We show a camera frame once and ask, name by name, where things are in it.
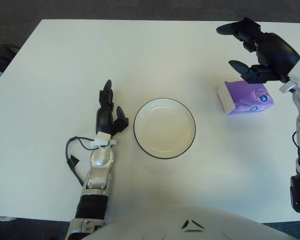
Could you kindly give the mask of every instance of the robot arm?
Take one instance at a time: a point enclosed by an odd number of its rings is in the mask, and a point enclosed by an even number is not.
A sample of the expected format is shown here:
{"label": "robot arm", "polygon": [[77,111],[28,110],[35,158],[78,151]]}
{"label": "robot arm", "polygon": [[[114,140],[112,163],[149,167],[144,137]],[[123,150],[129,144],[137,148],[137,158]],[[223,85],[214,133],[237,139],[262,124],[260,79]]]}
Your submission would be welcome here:
{"label": "robot arm", "polygon": [[248,67],[237,60],[229,61],[247,83],[281,81],[283,86],[280,91],[292,93],[299,115],[296,120],[297,174],[291,177],[290,195],[293,209],[300,213],[300,56],[281,37],[262,32],[260,25],[247,17],[242,21],[220,26],[216,31],[222,35],[233,35],[243,42],[243,47],[249,52],[256,52],[259,65]]}
{"label": "robot arm", "polygon": [[105,225],[115,160],[111,147],[117,144],[112,137],[129,125],[128,118],[119,106],[116,109],[117,120],[113,121],[111,85],[108,80],[99,92],[101,106],[96,113],[96,138],[90,142],[90,147],[94,150],[90,156],[90,170],[83,183],[75,218],[70,222],[66,240],[82,239]]}

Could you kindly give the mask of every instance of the white bowl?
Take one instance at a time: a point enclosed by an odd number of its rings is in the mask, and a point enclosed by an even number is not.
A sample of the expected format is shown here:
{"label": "white bowl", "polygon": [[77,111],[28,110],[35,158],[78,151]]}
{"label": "white bowl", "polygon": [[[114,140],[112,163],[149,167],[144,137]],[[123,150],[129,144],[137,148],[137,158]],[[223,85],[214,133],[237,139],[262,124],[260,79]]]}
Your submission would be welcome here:
{"label": "white bowl", "polygon": [[180,102],[157,98],[143,105],[134,119],[134,136],[140,147],[159,159],[175,158],[191,146],[196,123]]}

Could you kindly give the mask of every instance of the purple tissue box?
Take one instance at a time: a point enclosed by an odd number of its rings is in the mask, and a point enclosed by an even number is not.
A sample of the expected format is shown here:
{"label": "purple tissue box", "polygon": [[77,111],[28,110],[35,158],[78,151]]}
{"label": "purple tissue box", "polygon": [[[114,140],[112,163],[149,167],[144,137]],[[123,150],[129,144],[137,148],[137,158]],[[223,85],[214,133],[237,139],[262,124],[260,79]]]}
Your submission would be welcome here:
{"label": "purple tissue box", "polygon": [[217,93],[226,114],[262,112],[274,104],[274,100],[261,83],[225,81]]}

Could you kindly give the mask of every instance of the white table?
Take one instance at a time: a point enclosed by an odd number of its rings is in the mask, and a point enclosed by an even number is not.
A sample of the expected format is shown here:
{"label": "white table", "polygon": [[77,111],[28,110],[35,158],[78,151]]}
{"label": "white table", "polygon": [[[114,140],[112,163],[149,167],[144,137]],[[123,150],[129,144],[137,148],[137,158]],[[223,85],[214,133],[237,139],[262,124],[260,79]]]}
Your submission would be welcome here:
{"label": "white table", "polygon": [[[43,20],[0,78],[0,215],[70,221],[81,186],[69,170],[70,137],[94,137],[99,90],[112,80],[114,103],[130,125],[115,136],[114,182],[106,219],[157,205],[223,209],[258,222],[300,220],[290,204],[297,150],[292,96],[269,82],[273,107],[226,116],[216,93],[240,76],[228,64],[257,58],[226,22]],[[300,24],[261,23],[300,53]],[[133,122],[147,101],[167,97],[196,122],[190,149],[155,159],[138,146]],[[73,144],[85,176],[89,152]]]}

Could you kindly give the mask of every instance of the gray floor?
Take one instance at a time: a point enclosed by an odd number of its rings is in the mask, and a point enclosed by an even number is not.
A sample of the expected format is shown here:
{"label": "gray floor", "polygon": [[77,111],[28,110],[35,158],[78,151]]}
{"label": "gray floor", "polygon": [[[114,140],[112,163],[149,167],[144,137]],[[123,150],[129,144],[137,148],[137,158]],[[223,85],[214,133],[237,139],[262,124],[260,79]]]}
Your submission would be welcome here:
{"label": "gray floor", "polygon": [[0,0],[0,43],[22,45],[41,19],[300,23],[300,0]]}
{"label": "gray floor", "polygon": [[[22,46],[41,19],[239,21],[245,16],[300,23],[300,0],[0,0],[0,43]],[[31,219],[0,222],[0,240],[61,240],[68,225]],[[300,221],[267,225],[300,235]]]}

